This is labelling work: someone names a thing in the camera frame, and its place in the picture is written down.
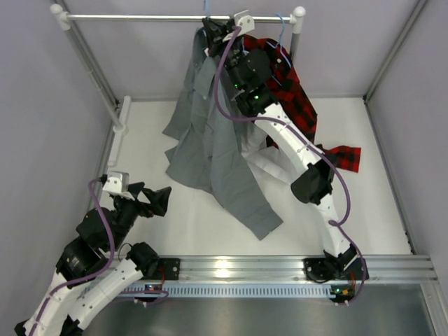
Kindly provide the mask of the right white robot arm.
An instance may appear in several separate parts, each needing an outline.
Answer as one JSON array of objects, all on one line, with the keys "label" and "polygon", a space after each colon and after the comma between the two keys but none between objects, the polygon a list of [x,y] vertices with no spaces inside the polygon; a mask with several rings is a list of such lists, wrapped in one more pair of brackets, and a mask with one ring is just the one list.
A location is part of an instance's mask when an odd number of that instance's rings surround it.
[{"label": "right white robot arm", "polygon": [[347,147],[324,150],[314,143],[316,115],[292,60],[280,43],[248,36],[254,28],[250,15],[227,22],[205,17],[202,24],[206,51],[219,58],[213,97],[218,98],[221,76],[227,74],[237,91],[241,116],[231,116],[216,100],[218,110],[234,122],[252,122],[273,140],[297,172],[290,184],[293,196],[312,205],[322,217],[323,256],[305,260],[307,278],[316,283],[366,280],[365,259],[342,227],[351,213],[351,196],[337,170],[338,153],[345,154],[355,167],[360,151]]}]

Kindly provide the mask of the light blue hanger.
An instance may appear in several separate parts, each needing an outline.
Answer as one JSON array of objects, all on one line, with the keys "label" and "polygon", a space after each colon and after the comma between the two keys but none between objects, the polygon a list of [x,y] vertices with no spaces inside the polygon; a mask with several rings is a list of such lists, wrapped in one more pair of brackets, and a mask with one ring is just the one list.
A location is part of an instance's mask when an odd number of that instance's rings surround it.
[{"label": "light blue hanger", "polygon": [[209,0],[203,0],[203,11],[204,11],[204,14],[207,17],[211,16],[211,9],[210,9]]}]

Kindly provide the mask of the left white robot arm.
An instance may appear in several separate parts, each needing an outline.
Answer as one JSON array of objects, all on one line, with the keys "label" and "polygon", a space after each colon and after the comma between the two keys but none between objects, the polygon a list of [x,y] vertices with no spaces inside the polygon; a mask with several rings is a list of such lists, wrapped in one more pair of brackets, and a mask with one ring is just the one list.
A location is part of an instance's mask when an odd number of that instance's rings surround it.
[{"label": "left white robot arm", "polygon": [[166,215],[172,188],[153,191],[143,182],[127,185],[106,176],[89,184],[96,183],[113,200],[113,209],[92,198],[94,208],[64,248],[36,311],[14,327],[16,335],[81,335],[126,287],[140,279],[163,278],[161,259],[146,242],[133,244],[116,267],[111,264],[138,218]]}]

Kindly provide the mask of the grey shirt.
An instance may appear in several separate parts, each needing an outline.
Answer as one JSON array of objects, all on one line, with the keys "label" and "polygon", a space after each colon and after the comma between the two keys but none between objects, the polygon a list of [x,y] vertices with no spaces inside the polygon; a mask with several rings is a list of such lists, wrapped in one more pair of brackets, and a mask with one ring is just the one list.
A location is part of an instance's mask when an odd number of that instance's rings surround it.
[{"label": "grey shirt", "polygon": [[176,182],[214,196],[226,211],[262,240],[282,224],[263,195],[248,162],[242,155],[242,140],[255,129],[249,123],[234,123],[217,108],[239,117],[228,98],[230,80],[222,74],[218,97],[213,95],[219,59],[208,57],[206,34],[198,29],[173,116],[163,133],[178,140],[166,151],[167,175]]}]

